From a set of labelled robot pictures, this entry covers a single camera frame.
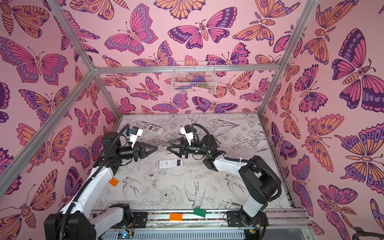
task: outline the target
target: butterfly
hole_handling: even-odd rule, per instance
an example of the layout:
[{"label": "butterfly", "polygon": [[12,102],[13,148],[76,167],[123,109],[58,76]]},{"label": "butterfly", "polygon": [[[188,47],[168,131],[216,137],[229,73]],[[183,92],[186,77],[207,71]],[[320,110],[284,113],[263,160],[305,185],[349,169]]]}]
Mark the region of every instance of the butterfly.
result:
[{"label": "butterfly", "polygon": [[147,108],[146,106],[143,106],[143,105],[141,105],[141,110],[143,111],[142,113],[144,113],[144,114],[153,113],[149,108]]},{"label": "butterfly", "polygon": [[86,169],[92,161],[96,161],[101,148],[102,135],[98,136],[91,145],[86,147],[75,147],[70,151],[70,158],[73,158],[75,162],[81,162],[83,169]]},{"label": "butterfly", "polygon": [[283,172],[284,172],[285,177],[288,177],[288,175],[289,175],[289,168],[283,166]]},{"label": "butterfly", "polygon": [[[261,15],[263,15],[263,17],[278,18],[291,13],[300,5],[300,3],[295,3],[290,8],[288,8],[288,7],[285,7],[284,3],[282,3],[281,1],[277,1],[275,3],[275,0],[270,0],[270,1],[256,0],[256,5]],[[266,26],[275,25],[276,22],[271,19],[262,19],[260,14],[258,14],[257,12],[255,12],[255,16],[258,20],[252,21],[249,24],[250,25],[254,25],[258,23],[261,23],[261,24],[246,28],[236,33],[233,36],[233,38],[238,40],[243,40],[243,41],[249,41],[254,38],[256,38],[256,40],[267,39],[269,40],[269,45],[272,46],[275,37],[273,36],[272,31],[269,30]]]},{"label": "butterfly", "polygon": [[193,10],[201,10],[205,0],[156,0],[153,3],[158,8],[171,9],[171,16],[179,20],[187,19]]},{"label": "butterfly", "polygon": [[14,240],[17,238],[17,235],[19,234],[20,228],[22,226],[22,217],[25,218],[24,219],[25,223],[29,227],[36,228],[36,217],[35,217],[35,214],[32,212],[32,210],[44,211],[50,208],[54,204],[56,199],[56,192],[54,192],[53,190],[55,189],[56,179],[57,179],[57,170],[54,169],[42,181],[36,193],[34,194],[29,206],[27,206],[28,194],[32,190],[32,188],[36,186],[36,184],[34,184],[31,190],[28,192],[27,200],[25,204],[23,204],[19,208],[15,208],[15,207],[5,208],[5,209],[8,209],[8,208],[20,209],[21,212],[19,214],[14,214],[14,215],[0,219],[0,223],[1,223],[0,231],[3,234],[7,234],[7,236],[3,235],[2,239],[7,238],[7,239]]},{"label": "butterfly", "polygon": [[100,110],[97,110],[93,115],[93,110],[88,114],[87,109],[84,109],[84,113],[78,108],[74,109],[76,117],[79,119],[79,127],[83,128],[84,135],[87,135],[88,132],[95,133],[96,126],[98,124],[98,118],[100,116]]},{"label": "butterfly", "polygon": [[276,98],[276,96],[277,96],[277,94],[279,94],[280,89],[281,89],[281,83],[279,83],[279,85],[276,86],[275,91],[273,92],[272,97],[268,102],[268,108],[270,110],[272,110],[272,112],[275,114],[275,116],[277,115],[277,105],[276,105],[277,98]]},{"label": "butterfly", "polygon": [[371,211],[372,211],[373,217],[375,218],[376,222],[381,227],[381,229],[384,231],[384,215],[382,213],[380,213],[379,206],[377,205],[377,203],[374,199],[371,199]]},{"label": "butterfly", "polygon": [[384,195],[384,186],[382,185],[382,181],[384,181],[384,172],[372,163],[374,158],[371,157],[383,145],[383,136],[384,123],[377,124],[376,127],[361,130],[361,132],[359,132],[360,139],[356,135],[346,137],[335,135],[335,137],[341,140],[341,146],[343,148],[359,155],[346,156],[346,158],[356,161],[362,160],[362,162],[355,162],[348,165],[345,168],[346,175],[341,177],[341,179],[352,178],[353,180],[364,182],[367,178],[367,186]]},{"label": "butterfly", "polygon": [[269,82],[268,78],[263,78],[259,82],[259,90],[254,89],[254,93],[246,93],[240,96],[240,99],[245,99],[246,101],[250,100],[251,102],[261,102],[263,96],[265,96],[266,90],[268,89]]},{"label": "butterfly", "polygon": [[292,99],[292,83],[290,83],[288,85],[287,91],[285,91],[284,96],[282,96],[280,99],[280,106],[283,110],[285,110],[285,112],[280,114],[280,117],[283,118],[286,116],[286,118],[284,120],[284,124],[283,124],[284,131],[286,133],[290,132],[292,135],[295,136],[295,138],[300,139],[301,134],[300,134],[299,128],[297,127],[297,124],[295,123],[295,121],[291,117],[291,115],[293,115],[293,114],[292,114],[292,111],[289,109],[289,106],[291,105],[291,99]]},{"label": "butterfly", "polygon": [[48,54],[36,59],[22,46],[0,36],[0,53],[3,60],[17,66],[17,72],[23,83],[35,83],[43,75],[48,84],[59,85],[59,73],[68,65],[67,59],[59,54]]},{"label": "butterfly", "polygon": [[314,38],[307,42],[300,54],[305,50],[312,55],[314,53],[314,58],[320,63],[328,64],[328,49],[323,36],[326,41],[329,41],[329,35],[331,31],[333,31],[336,26],[331,27],[335,23],[337,23],[340,19],[342,19],[349,11],[351,11],[359,0],[346,0],[339,2],[332,10],[331,7],[327,8],[324,12],[320,11],[320,4],[316,9],[316,22],[323,29],[315,30],[316,36],[319,38]]},{"label": "butterfly", "polygon": [[[345,214],[356,215],[356,212],[350,207],[339,207],[338,204],[344,205],[352,202],[357,198],[357,192],[350,188],[339,189],[334,185],[329,185],[328,189],[325,186],[319,186],[319,190],[324,195],[321,195],[321,198],[324,201],[319,199],[317,200],[317,203],[323,211],[327,212],[326,217],[328,221],[337,228],[343,240],[350,240],[349,233],[345,228],[343,220],[353,229],[353,225]],[[343,220],[339,217],[337,212],[341,214]]]},{"label": "butterfly", "polygon": [[[76,83],[79,83],[83,79],[83,75],[77,66],[75,67],[74,78],[76,80]],[[80,96],[77,98],[76,101],[82,100],[84,95],[86,94],[87,98],[89,98],[89,96],[91,96],[91,101],[92,101],[93,106],[95,106],[95,108],[98,109],[99,107],[96,104],[98,93],[99,93],[99,87],[97,86],[97,84],[96,83],[93,83],[93,84],[90,83],[89,86],[87,86],[84,89],[84,91],[81,92]]]},{"label": "butterfly", "polygon": [[117,118],[110,109],[103,108],[103,113],[105,115],[105,120],[107,121],[108,124],[111,124],[111,122],[116,122]]},{"label": "butterfly", "polygon": [[121,105],[118,104],[118,110],[122,114],[127,114],[136,109],[135,105],[129,103],[129,99],[127,97],[122,98],[120,100],[120,104]]},{"label": "butterfly", "polygon": [[208,36],[211,36],[215,43],[219,43],[222,38],[228,37],[229,31],[222,28],[232,27],[232,24],[236,19],[236,15],[237,8],[226,8],[211,17],[206,25],[203,24],[205,21],[203,20],[201,23],[195,23],[199,24],[199,27],[191,25],[177,26],[169,30],[168,35],[170,38],[181,44],[184,44],[189,39],[185,45],[188,49],[195,47],[203,48],[203,39],[208,41]]},{"label": "butterfly", "polygon": [[110,130],[108,130],[105,126],[103,126],[103,133],[104,135],[111,132]]},{"label": "butterfly", "polygon": [[340,126],[344,117],[340,116],[340,114],[331,114],[320,118],[320,120],[312,118],[309,121],[307,117],[305,117],[305,119],[308,121],[307,126],[310,135],[306,138],[305,144],[301,147],[306,146],[309,153],[313,153],[314,157],[322,167],[325,167],[327,171],[333,172],[331,157],[321,142],[323,142],[324,138],[328,138],[323,136],[333,132],[336,128],[338,128],[338,126]]},{"label": "butterfly", "polygon": [[[23,123],[19,124],[19,128],[16,129],[19,135],[17,136],[20,140],[20,144],[25,146],[31,138],[36,134],[36,131],[28,125]],[[51,161],[61,162],[64,164],[62,158],[65,154],[65,147],[68,145],[68,142],[71,138],[72,128],[71,126],[67,126],[63,128],[55,138],[53,138],[54,133],[52,133],[51,140],[46,140],[39,147],[39,149],[35,152],[31,160],[29,161],[32,166],[28,169],[28,173],[31,172],[34,166],[40,165],[40,163],[44,163],[48,158]]]},{"label": "butterfly", "polygon": [[384,81],[376,76],[366,74],[371,68],[371,60],[369,66],[362,67],[366,56],[366,43],[362,32],[355,28],[348,35],[341,49],[339,56],[345,58],[335,59],[332,62],[333,80],[343,77],[346,79],[343,84],[352,83],[347,86],[339,95],[341,99],[347,101],[347,106],[354,109],[359,105],[361,95],[362,76],[362,101],[361,107],[365,110],[384,112]]},{"label": "butterfly", "polygon": [[303,158],[299,159],[297,164],[291,165],[292,175],[296,178],[292,182],[293,191],[300,196],[301,204],[307,210],[309,216],[313,217],[313,204],[311,200],[311,196],[306,188],[307,180],[310,170],[310,158],[307,155],[303,155]]},{"label": "butterfly", "polygon": [[63,206],[60,208],[60,210],[65,206],[65,204],[69,203],[72,198],[76,195],[76,193],[80,190],[81,185],[83,184],[83,179],[80,178],[79,172],[76,170],[75,167],[70,167],[67,173],[67,177],[65,178],[65,196],[61,197],[61,203],[63,203]]},{"label": "butterfly", "polygon": [[[228,52],[227,58],[224,57],[223,54],[221,54],[223,58],[225,58],[225,60],[216,55],[207,55],[205,60],[208,61],[207,65],[248,64],[247,58],[248,58],[248,54],[250,54],[251,52],[248,51],[248,49],[246,49],[245,47],[246,45],[244,45],[243,43],[239,43],[238,45],[236,45],[236,47],[232,51],[231,58],[229,58],[229,52]],[[226,74],[227,74],[226,71],[216,72],[216,75],[219,77],[225,76]]]},{"label": "butterfly", "polygon": [[285,160],[287,157],[292,158],[297,155],[297,150],[290,142],[283,140],[283,135],[279,132],[277,125],[271,123],[272,141],[275,147],[280,147],[280,156],[283,156]]},{"label": "butterfly", "polygon": [[173,97],[172,102],[157,104],[152,109],[160,112],[178,113],[178,108],[185,109],[189,107],[187,100],[187,92],[179,92]]},{"label": "butterfly", "polygon": [[159,86],[155,84],[150,77],[145,78],[145,84],[147,85],[147,88],[145,87],[144,84],[139,83],[143,89],[141,88],[135,88],[138,91],[144,91],[144,92],[136,92],[136,93],[131,93],[130,95],[134,98],[142,98],[142,99],[151,99],[156,101],[157,97],[159,95],[163,95],[163,92],[159,90]]},{"label": "butterfly", "polygon": [[[92,53],[99,53],[98,50],[94,49],[93,47],[89,46],[88,44],[85,44],[87,42],[87,40],[85,40],[84,38],[87,38],[87,39],[100,39],[100,37],[97,36],[96,34],[93,34],[93,33],[89,32],[89,31],[87,31],[87,30],[80,29],[80,26],[73,19],[73,17],[72,17],[70,12],[64,10],[64,14],[67,17],[68,21],[70,22],[73,30],[76,32],[77,37],[80,39],[81,45],[83,46],[85,51],[92,52]],[[63,34],[63,37],[61,38],[61,50],[63,50],[63,51],[66,50],[69,45],[71,45],[71,48],[73,48],[71,40],[68,38],[67,34],[65,33],[64,29],[61,27],[61,25],[60,25],[60,23],[59,23],[59,21],[57,20],[56,17],[55,17],[55,20],[57,22],[57,25],[60,28],[61,33]],[[76,49],[73,50],[73,56],[74,56],[75,62],[77,62],[77,60],[79,59],[79,54],[77,53]]]},{"label": "butterfly", "polygon": [[[113,0],[115,3],[119,4],[119,6],[126,8],[129,10],[127,4],[123,0]],[[104,20],[111,20],[114,15],[113,6],[110,0],[72,0],[70,3],[70,7],[74,10],[80,12],[88,12],[88,13],[98,13],[98,17]]]},{"label": "butterfly", "polygon": [[[8,85],[0,82],[0,109],[6,109],[8,107],[9,92]],[[8,114],[0,111],[0,123],[6,122],[8,119]]]},{"label": "butterfly", "polygon": [[[172,57],[172,52],[168,46],[167,41],[160,44],[159,50],[157,51],[157,58],[153,59],[136,59],[132,61],[134,64],[140,67],[146,66],[179,66]],[[154,73],[159,79],[161,73]]]},{"label": "butterfly", "polygon": [[314,221],[310,221],[310,223],[311,223],[311,225],[312,225],[312,227],[313,227],[313,230],[314,230],[314,233],[316,234],[316,235],[318,235],[318,236],[320,236],[320,235],[323,235],[324,234],[324,230],[321,228],[321,227],[319,227],[319,225],[317,225],[317,223],[315,223]]},{"label": "butterfly", "polygon": [[245,90],[249,88],[249,86],[251,85],[251,83],[249,83],[249,80],[251,80],[252,75],[253,75],[253,71],[246,71],[243,74],[241,74],[232,84],[231,84],[231,80],[232,80],[231,78],[229,80],[229,83],[227,83],[226,86],[217,86],[216,94],[214,94],[214,97],[215,98],[224,97],[225,94],[227,93],[227,89],[232,95],[235,96],[234,88],[239,90]]},{"label": "butterfly", "polygon": [[304,97],[299,103],[299,110],[301,112],[308,112],[310,109],[316,112],[321,106],[324,106],[328,101],[328,98],[324,94],[311,92],[312,90],[318,89],[311,88],[311,85],[313,87],[313,85],[317,82],[313,81],[316,77],[318,67],[319,65],[316,64],[312,65],[311,68],[306,68],[304,70],[303,76],[300,77],[295,83],[296,92],[304,91],[300,94],[300,97]]},{"label": "butterfly", "polygon": [[269,56],[272,58],[272,60],[270,60],[268,57],[264,56],[264,55],[261,55],[261,54],[258,54],[256,55],[255,57],[255,60],[258,64],[278,64],[281,60],[281,55],[273,58],[272,56]]},{"label": "butterfly", "polygon": [[117,49],[122,52],[128,49],[130,52],[140,55],[144,51],[142,42],[151,44],[158,39],[150,29],[151,24],[152,19],[149,17],[149,7],[141,3],[131,14],[130,27],[132,31],[127,26],[128,34],[119,33],[113,35],[105,41],[104,45],[109,50]]},{"label": "butterfly", "polygon": [[238,107],[238,105],[234,103],[212,103],[208,99],[202,97],[192,97],[192,102],[197,106],[197,110],[201,110],[204,113],[208,110],[213,110],[214,113],[225,113],[225,111],[231,111]]},{"label": "butterfly", "polygon": [[291,61],[287,64],[284,70],[285,81],[289,82],[291,80],[291,76],[296,75],[300,71],[300,67],[297,65],[293,65]]},{"label": "butterfly", "polygon": [[68,89],[69,88],[67,86],[61,88],[53,99],[53,93],[51,94],[51,97],[46,94],[48,97],[47,99],[42,95],[30,90],[20,89],[19,92],[28,103],[29,107],[33,110],[36,110],[37,116],[39,116],[40,119],[41,127],[52,115],[52,113],[60,106],[63,100],[66,99],[66,97],[69,95]]},{"label": "butterfly", "polygon": [[13,19],[11,13],[15,17],[20,27],[31,37],[39,38],[43,31],[38,28],[42,26],[49,18],[49,13],[43,8],[37,6],[17,6],[11,8],[8,3],[12,0],[3,1],[1,9],[3,10],[2,18],[4,28],[11,36],[13,32]]}]

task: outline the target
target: green lego brick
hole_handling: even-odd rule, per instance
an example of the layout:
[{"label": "green lego brick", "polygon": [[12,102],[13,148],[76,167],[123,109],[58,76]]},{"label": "green lego brick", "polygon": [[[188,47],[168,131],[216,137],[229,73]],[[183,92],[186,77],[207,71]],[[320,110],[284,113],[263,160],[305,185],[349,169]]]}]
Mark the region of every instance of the green lego brick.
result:
[{"label": "green lego brick", "polygon": [[207,214],[207,211],[205,211],[204,209],[194,208],[193,209],[193,214],[205,218],[205,215]]}]

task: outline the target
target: bird drawing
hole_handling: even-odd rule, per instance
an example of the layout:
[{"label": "bird drawing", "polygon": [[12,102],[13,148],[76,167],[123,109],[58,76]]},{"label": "bird drawing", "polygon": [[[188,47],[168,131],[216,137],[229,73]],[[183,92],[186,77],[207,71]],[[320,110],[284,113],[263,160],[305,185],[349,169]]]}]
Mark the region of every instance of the bird drawing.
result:
[{"label": "bird drawing", "polygon": [[124,194],[125,199],[128,202],[128,198],[127,198],[128,188],[131,188],[133,190],[133,192],[135,193],[135,196],[137,196],[136,191],[137,191],[137,193],[139,193],[139,190],[133,185],[133,183],[138,182],[140,185],[141,185],[141,183],[139,181],[137,181],[136,179],[133,179],[131,177],[126,177],[125,180],[123,180],[122,182],[125,183],[125,185],[122,187],[122,192]]},{"label": "bird drawing", "polygon": [[239,194],[245,197],[245,195],[247,194],[247,190],[245,189],[245,187],[243,187],[242,185],[236,182],[236,180],[241,180],[240,178],[227,174],[227,176],[224,177],[224,179],[228,181],[227,182],[228,188],[237,199],[240,200]]},{"label": "bird drawing", "polygon": [[184,182],[185,194],[187,195],[188,200],[193,202],[193,204],[192,204],[193,208],[195,208],[195,207],[196,208],[200,208],[201,205],[203,204],[203,200],[204,200],[204,196],[205,196],[205,188],[204,188],[203,196],[200,197],[200,194],[199,194],[199,182],[197,181],[197,186],[196,186],[195,181],[194,181],[194,184],[195,184],[195,194],[192,194],[192,193],[190,193],[188,191],[187,187],[185,186],[185,182]]}]

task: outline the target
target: metal bar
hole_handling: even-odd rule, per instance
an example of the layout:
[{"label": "metal bar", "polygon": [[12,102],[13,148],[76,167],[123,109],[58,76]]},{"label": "metal bar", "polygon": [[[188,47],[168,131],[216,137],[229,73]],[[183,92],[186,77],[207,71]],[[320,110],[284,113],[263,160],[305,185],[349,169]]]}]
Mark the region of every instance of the metal bar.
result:
[{"label": "metal bar", "polygon": [[94,74],[87,73],[85,77],[71,91],[60,106],[53,112],[44,125],[39,128],[29,143],[17,154],[6,170],[0,175],[0,198],[12,184],[18,174],[24,169],[29,160],[33,157],[37,149],[51,135],[56,125],[60,123],[62,117],[68,112],[72,104],[80,96],[80,93],[87,87]]},{"label": "metal bar", "polygon": [[268,105],[268,102],[271,99],[272,94],[275,91],[275,88],[278,82],[280,81],[281,76],[283,75],[285,66],[288,64],[288,61],[291,58],[293,50],[295,49],[301,37],[301,34],[304,32],[304,29],[307,26],[307,23],[312,15],[313,10],[316,7],[317,2],[318,0],[307,0],[307,2],[305,3],[304,9],[301,12],[300,17],[297,19],[295,30],[293,31],[289,39],[289,42],[287,43],[283,56],[281,57],[280,69],[278,70],[277,73],[273,75],[271,83],[269,84],[269,87],[265,93],[264,99],[260,105],[259,112],[258,112],[259,116],[263,115],[264,110]]},{"label": "metal bar", "polygon": [[64,10],[62,9],[57,0],[47,0],[47,2],[48,5],[51,7],[51,10],[55,15],[57,21],[60,23],[61,27],[67,34],[69,40],[71,41],[71,44],[75,48],[80,59],[83,61],[85,67],[88,69],[88,71],[93,71],[94,65],[91,59],[89,58],[87,52],[85,51],[83,45],[81,44],[79,37],[77,36],[76,32],[74,31],[70,22],[65,16]]},{"label": "metal bar", "polygon": [[112,96],[110,95],[109,91],[107,90],[107,87],[104,85],[103,81],[101,80],[100,76],[96,74],[95,76],[95,82],[97,86],[99,87],[101,94],[104,96],[105,100],[107,101],[108,105],[111,107],[113,113],[117,117],[120,112],[115,104],[115,102],[112,99]]},{"label": "metal bar", "polygon": [[[180,71],[190,70],[190,66],[178,66]],[[244,65],[216,65],[216,71],[277,71],[279,64],[244,64]],[[194,71],[206,71],[207,66],[194,66]],[[96,74],[109,74],[109,73],[171,73],[173,66],[157,66],[157,67],[118,67],[118,68],[95,68]]]}]

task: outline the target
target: wire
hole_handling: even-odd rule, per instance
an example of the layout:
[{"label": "wire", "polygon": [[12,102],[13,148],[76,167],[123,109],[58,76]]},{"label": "wire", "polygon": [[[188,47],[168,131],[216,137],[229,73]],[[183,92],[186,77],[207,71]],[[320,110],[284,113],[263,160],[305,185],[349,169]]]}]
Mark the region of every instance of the wire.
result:
[{"label": "wire", "polygon": [[195,160],[201,160],[201,159],[203,159],[205,156],[202,156],[200,159],[196,159],[195,157],[194,157],[194,155],[197,155],[197,154],[192,154],[192,157],[195,159]]}]

